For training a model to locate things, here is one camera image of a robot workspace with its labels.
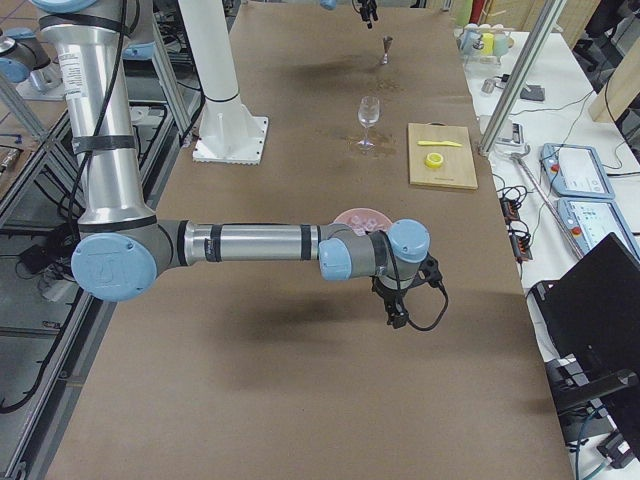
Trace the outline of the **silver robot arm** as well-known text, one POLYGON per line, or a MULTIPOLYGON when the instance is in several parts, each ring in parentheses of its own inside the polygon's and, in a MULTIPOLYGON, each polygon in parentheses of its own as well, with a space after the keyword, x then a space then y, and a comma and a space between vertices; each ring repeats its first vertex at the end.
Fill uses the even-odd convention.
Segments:
POLYGON ((79 163, 73 190, 84 213, 72 224, 71 257, 79 286, 120 302, 146 292, 166 270, 199 261, 318 262, 324 279, 368 277, 388 324, 411 319, 406 293, 442 289, 430 236, 402 219, 365 235, 344 224, 197 224, 157 218, 143 197, 138 151, 122 66, 126 47, 151 38, 147 1, 40 1, 39 25, 57 51, 79 163))
MULTIPOLYGON (((366 24, 368 29, 373 28, 373 23, 379 20, 377 14, 377 2, 375 0, 351 0, 351 7, 361 20, 366 24)), ((320 0, 319 5, 325 10, 335 10, 338 1, 337 0, 320 0)))

